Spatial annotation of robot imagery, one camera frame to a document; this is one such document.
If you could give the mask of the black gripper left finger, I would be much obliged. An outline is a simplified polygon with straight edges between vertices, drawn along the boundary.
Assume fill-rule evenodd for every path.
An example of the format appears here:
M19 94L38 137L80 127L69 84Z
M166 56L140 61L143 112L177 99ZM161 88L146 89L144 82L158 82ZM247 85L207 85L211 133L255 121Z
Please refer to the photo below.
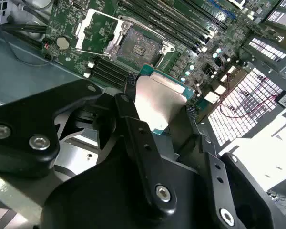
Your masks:
M85 128L100 133L101 153L127 155L139 199L157 217L176 210L177 197L163 170L149 126L126 94L104 94L80 79L0 106L0 172L39 178L49 174L60 142Z

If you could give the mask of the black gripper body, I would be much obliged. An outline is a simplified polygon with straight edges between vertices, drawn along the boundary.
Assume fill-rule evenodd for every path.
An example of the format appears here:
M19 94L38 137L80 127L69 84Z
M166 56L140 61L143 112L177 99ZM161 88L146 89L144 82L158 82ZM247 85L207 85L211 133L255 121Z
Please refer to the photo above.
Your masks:
M119 154L59 185L41 214L44 229L210 229L205 187L195 170L163 159L177 195L176 212L148 209L136 168Z

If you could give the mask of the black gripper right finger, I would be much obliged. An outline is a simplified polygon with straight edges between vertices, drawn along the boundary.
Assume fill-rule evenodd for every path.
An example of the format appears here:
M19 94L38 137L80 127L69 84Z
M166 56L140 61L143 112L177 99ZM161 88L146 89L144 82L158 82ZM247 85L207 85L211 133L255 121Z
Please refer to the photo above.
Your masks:
M194 110L185 108L194 146L186 164L199 173L214 229L286 229L286 217L233 154L216 155L212 141L199 132Z

